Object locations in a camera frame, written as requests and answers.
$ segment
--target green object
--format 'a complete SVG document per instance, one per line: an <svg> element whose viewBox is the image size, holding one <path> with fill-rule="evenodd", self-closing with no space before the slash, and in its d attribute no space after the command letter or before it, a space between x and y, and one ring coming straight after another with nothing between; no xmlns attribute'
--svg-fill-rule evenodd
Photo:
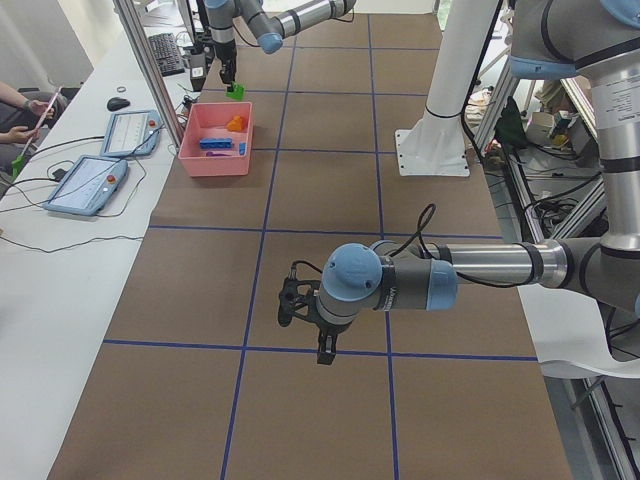
<svg viewBox="0 0 640 480"><path fill-rule="evenodd" d="M233 82L230 90L227 89L227 97L240 102L244 98L244 85Z"/></svg>
<svg viewBox="0 0 640 480"><path fill-rule="evenodd" d="M13 179L15 180L20 175L20 172L24 168L25 165L24 154L20 154L16 157L16 159L11 162L11 167L13 168Z"/></svg>
<svg viewBox="0 0 640 480"><path fill-rule="evenodd" d="M513 97L507 99L507 105L496 122L496 140L502 146L510 145L515 149L526 148L529 145L522 126L520 110Z"/></svg>

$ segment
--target keyboard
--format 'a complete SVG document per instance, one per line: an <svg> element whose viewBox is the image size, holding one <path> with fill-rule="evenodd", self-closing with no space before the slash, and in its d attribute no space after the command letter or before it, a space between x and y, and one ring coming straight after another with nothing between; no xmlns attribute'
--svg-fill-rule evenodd
<svg viewBox="0 0 640 480"><path fill-rule="evenodd" d="M152 35L149 37L149 44L163 77L184 72L180 50L173 34Z"/></svg>

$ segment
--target orange toy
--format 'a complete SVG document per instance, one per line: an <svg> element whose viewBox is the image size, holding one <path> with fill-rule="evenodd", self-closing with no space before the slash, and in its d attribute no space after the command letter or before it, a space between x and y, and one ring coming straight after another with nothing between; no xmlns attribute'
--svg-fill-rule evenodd
<svg viewBox="0 0 640 480"><path fill-rule="evenodd" d="M247 122L240 115L233 117L229 123L227 123L227 130L230 132L242 132L245 129Z"/></svg>

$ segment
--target white table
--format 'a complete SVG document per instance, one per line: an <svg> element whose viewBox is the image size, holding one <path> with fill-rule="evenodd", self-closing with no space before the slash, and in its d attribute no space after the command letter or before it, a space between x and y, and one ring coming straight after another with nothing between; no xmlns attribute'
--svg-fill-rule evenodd
<svg viewBox="0 0 640 480"><path fill-rule="evenodd" d="M188 73L166 77L174 105L190 87ZM116 91L126 87L125 93ZM42 147L104 135L113 96L131 101L131 109L156 108L124 34L70 104ZM47 167L82 154L98 154L101 143L81 143L36 156L20 179L44 177ZM162 131L153 155L141 160L147 177L123 215L70 218L40 208L0 213L3 236L53 249L94 237L144 235L175 154ZM102 212L122 210L140 167L131 162L129 177ZM47 198L55 184L20 185L32 201ZM11 189L0 210L25 205ZM0 478L47 477L64 439L91 366L136 257L139 241L97 242L55 254L43 254L0 241Z"/></svg>

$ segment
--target blue and white device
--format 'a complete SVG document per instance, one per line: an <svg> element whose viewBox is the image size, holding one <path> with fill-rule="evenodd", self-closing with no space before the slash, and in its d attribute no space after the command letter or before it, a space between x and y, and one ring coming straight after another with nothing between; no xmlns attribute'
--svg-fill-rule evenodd
<svg viewBox="0 0 640 480"><path fill-rule="evenodd" d="M43 204L52 212L95 215L111 198L129 171L126 160L83 155Z"/></svg>
<svg viewBox="0 0 640 480"><path fill-rule="evenodd" d="M162 127L155 110L113 113L102 142L101 157L143 157L158 143Z"/></svg>

